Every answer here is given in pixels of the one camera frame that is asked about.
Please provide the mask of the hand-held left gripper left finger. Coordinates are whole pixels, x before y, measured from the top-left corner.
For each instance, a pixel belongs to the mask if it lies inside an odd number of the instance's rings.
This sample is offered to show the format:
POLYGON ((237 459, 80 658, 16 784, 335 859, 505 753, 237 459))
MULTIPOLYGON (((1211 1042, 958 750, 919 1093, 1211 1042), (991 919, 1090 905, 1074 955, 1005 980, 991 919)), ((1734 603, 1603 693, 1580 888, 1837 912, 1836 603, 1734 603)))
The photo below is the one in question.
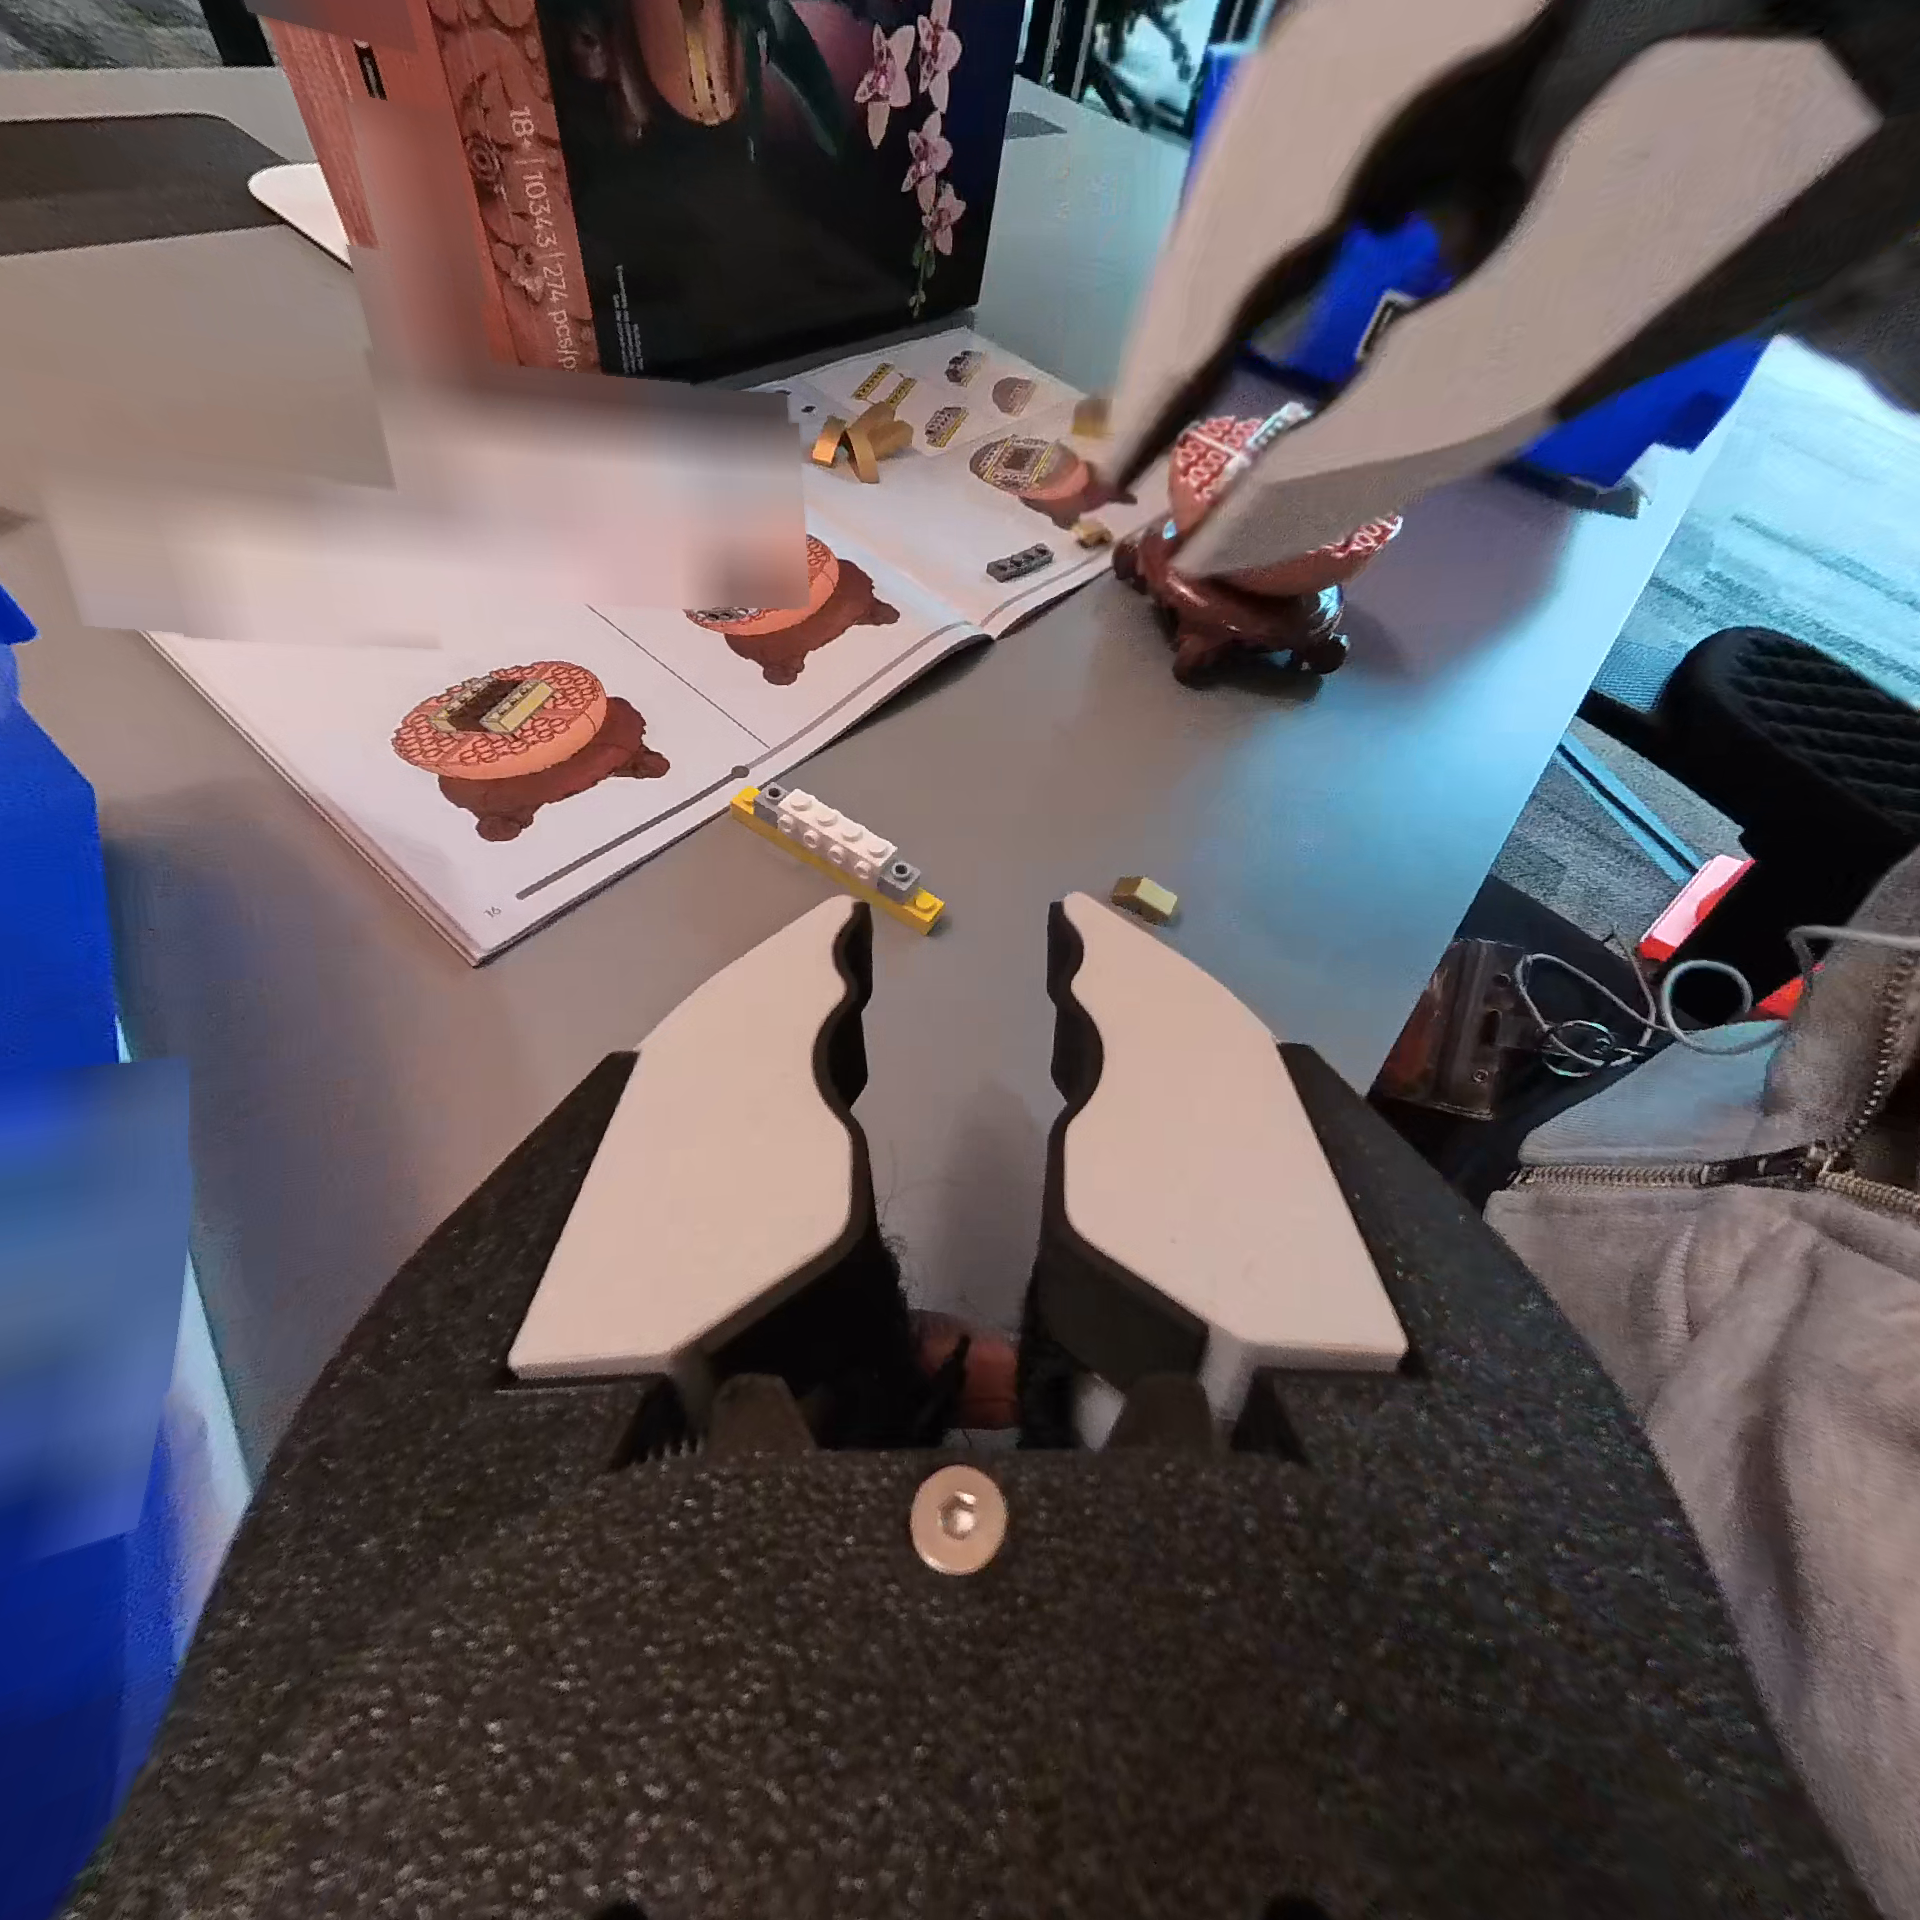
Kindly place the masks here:
POLYGON ((876 1237, 873 912, 819 905, 638 1042, 511 1344, 519 1384, 691 1380, 876 1237))

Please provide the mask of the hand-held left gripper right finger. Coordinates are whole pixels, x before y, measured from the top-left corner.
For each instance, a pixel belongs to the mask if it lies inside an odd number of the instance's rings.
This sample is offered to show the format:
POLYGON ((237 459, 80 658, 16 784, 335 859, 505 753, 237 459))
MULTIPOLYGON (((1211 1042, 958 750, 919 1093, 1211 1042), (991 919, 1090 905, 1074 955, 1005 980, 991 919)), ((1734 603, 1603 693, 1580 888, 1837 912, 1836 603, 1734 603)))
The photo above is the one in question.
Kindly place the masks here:
POLYGON ((1279 1038, 1229 987, 1090 895, 1046 910, 1049 1078, 1037 1331, 1074 1436, 1146 1380, 1218 1432, 1274 1374, 1412 1361, 1380 1266, 1279 1038))

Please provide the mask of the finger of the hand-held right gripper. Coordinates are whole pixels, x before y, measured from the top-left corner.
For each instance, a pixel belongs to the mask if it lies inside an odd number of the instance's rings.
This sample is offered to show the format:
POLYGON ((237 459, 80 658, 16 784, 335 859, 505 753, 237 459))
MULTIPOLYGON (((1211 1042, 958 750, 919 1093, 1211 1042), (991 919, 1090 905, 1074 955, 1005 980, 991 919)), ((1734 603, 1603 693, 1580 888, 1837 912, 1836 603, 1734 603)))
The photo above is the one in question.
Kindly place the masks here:
POLYGON ((1187 568, 1274 568, 1502 465, 1882 128, 1811 39, 1676 37, 1640 55, 1561 135, 1502 244, 1234 481, 1187 536, 1187 568))
POLYGON ((1313 298, 1349 228, 1437 214, 1466 277, 1512 232, 1543 3, 1287 4, 1236 66, 1127 334, 1100 481, 1131 484, 1247 339, 1313 298))

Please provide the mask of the brick pot model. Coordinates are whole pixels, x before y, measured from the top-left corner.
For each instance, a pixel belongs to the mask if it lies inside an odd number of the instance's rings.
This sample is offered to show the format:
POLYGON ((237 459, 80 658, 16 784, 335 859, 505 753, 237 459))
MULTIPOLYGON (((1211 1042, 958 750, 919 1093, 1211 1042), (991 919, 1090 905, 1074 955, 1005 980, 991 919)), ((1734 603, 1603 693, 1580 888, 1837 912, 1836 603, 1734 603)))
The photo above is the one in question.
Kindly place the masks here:
POLYGON ((1168 457, 1165 516, 1112 550, 1115 577, 1154 611, 1179 685, 1209 685, 1240 665, 1326 678, 1347 658, 1343 589, 1399 536, 1399 514, 1299 556, 1222 574, 1193 571, 1184 558, 1211 509, 1311 412, 1309 403, 1292 398, 1264 416, 1215 414, 1189 425, 1168 457))

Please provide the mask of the white yellow brick strip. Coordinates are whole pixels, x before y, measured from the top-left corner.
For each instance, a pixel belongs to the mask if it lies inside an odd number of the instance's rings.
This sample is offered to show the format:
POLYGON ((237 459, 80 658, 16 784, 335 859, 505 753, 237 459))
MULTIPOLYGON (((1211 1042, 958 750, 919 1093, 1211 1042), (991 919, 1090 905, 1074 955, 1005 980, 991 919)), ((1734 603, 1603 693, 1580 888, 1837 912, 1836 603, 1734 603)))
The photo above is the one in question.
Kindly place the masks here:
POLYGON ((780 780, 742 784, 733 794, 728 815, 898 925, 928 936, 947 915, 947 903, 926 888, 919 863, 812 790, 780 780))

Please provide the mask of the blue plastic bin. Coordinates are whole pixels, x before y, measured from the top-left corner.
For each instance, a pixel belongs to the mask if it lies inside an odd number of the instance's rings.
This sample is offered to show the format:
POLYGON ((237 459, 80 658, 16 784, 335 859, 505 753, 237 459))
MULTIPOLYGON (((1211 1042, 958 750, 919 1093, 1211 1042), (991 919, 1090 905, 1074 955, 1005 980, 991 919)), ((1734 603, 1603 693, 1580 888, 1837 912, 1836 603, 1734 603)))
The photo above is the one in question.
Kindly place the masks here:
POLYGON ((186 1072, 125 1057, 94 790, 1 695, 1 1914, 52 1916, 247 1503, 187 1257, 186 1072))
MULTIPOLYGON (((1247 339, 1234 365, 1292 396, 1329 400, 1393 323, 1453 286, 1474 238, 1476 221, 1458 199, 1431 199, 1391 228, 1345 228, 1308 307, 1247 339)), ((1504 474, 1632 518, 1643 498, 1627 481, 1634 465, 1654 447, 1697 451, 1743 393, 1764 347, 1764 336, 1748 334, 1610 396, 1525 444, 1504 474)))

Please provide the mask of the small gold bricks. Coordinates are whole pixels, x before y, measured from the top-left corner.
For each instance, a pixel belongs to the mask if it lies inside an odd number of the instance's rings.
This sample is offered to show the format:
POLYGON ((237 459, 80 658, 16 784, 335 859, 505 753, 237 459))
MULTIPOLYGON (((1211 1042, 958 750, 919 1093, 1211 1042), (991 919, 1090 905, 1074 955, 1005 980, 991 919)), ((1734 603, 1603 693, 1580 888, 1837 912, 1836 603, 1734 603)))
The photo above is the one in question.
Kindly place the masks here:
POLYGON ((1098 474, 1096 459, 1109 436, 1109 396, 1089 394, 1074 403, 1070 414, 1069 451, 1077 459, 1077 481, 1067 503, 1067 529, 1082 549, 1096 549, 1112 541, 1102 513, 1115 500, 1115 488, 1098 474))

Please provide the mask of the white instruction booklet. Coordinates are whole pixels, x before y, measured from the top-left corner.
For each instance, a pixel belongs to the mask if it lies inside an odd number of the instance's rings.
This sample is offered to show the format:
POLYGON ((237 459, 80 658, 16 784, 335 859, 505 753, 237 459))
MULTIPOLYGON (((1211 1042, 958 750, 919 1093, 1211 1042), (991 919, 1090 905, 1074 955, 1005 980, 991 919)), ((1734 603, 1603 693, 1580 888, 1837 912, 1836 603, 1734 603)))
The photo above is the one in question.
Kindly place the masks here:
POLYGON ((1078 398, 966 328, 765 383, 802 444, 808 599, 796 611, 575 606, 499 617, 437 649, 151 634, 192 685, 469 963, 517 946, 614 878, 778 778, 919 678, 1005 636, 1111 567, 1167 509, 1159 460, 1078 546, 1038 504, 1074 488, 1078 398), (848 449, 876 362, 919 378, 904 451, 863 484, 848 449), (991 558, 1046 542, 1040 574, 991 558))

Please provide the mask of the black mesh chair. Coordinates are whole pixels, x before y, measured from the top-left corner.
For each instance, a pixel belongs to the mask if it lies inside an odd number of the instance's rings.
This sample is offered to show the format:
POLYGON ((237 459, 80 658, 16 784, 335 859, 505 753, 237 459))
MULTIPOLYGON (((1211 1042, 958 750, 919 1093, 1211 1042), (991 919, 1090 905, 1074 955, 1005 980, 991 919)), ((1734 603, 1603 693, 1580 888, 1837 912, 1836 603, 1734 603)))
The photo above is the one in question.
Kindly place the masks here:
POLYGON ((1753 939, 1842 923, 1917 842, 1917 717, 1793 636, 1719 631, 1689 649, 1649 724, 1668 773, 1740 829, 1753 939))

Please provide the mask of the black flower print box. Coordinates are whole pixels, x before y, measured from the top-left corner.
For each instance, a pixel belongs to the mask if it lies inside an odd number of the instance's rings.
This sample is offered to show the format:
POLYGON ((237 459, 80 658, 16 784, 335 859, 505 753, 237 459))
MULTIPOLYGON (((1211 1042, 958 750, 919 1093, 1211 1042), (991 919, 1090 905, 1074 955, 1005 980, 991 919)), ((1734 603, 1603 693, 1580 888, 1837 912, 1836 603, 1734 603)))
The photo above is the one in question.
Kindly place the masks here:
POLYGON ((706 380, 971 309, 1021 4, 250 4, 450 354, 706 380))

